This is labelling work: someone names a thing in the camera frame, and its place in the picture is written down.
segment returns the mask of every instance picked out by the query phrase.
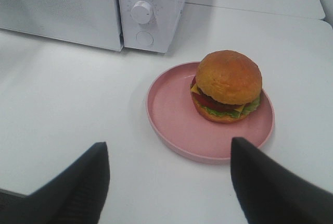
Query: tomato slice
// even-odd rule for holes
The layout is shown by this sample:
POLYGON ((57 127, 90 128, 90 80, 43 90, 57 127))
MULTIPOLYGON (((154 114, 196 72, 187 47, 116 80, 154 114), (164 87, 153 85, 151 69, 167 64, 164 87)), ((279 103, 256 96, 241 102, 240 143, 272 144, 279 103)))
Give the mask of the tomato slice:
MULTIPOLYGON (((193 85, 196 84, 196 77, 194 76, 192 83, 191 83, 191 88, 193 85)), ((213 98, 210 96, 205 95, 201 89, 199 89, 199 94, 191 92, 193 97, 202 105, 208 108, 211 108, 213 110, 216 110, 218 112, 226 112, 226 111, 232 111, 234 108, 238 108, 240 105, 230 105, 230 104, 223 104, 215 101, 213 98)))

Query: white microwave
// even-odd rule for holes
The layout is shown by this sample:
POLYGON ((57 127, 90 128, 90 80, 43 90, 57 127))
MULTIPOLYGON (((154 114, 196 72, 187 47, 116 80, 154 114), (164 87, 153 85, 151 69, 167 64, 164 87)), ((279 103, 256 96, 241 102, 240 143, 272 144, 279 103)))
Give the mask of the white microwave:
POLYGON ((0 0, 0 28, 120 51, 165 53, 185 0, 0 0))

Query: toy hamburger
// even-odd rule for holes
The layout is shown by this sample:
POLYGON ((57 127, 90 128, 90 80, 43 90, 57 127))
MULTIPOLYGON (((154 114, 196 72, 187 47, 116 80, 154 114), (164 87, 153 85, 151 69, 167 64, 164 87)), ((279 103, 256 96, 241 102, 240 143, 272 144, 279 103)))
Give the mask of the toy hamburger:
POLYGON ((258 66, 236 51, 208 54, 190 86, 196 110, 207 120, 233 123, 260 104, 262 77, 258 66))

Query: microwave door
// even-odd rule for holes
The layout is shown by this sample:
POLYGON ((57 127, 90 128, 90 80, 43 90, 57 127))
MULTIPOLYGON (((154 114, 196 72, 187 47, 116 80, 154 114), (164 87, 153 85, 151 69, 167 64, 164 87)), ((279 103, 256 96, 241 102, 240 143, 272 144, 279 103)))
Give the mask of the microwave door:
POLYGON ((0 0, 0 28, 122 49, 118 0, 0 0))

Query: microwave control panel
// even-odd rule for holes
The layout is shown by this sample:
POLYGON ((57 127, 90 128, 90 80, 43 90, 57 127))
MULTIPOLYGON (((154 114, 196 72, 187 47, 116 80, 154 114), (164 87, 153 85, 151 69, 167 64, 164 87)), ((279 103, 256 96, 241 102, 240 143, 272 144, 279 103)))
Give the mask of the microwave control panel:
POLYGON ((124 46, 165 53, 185 0, 119 0, 124 46))

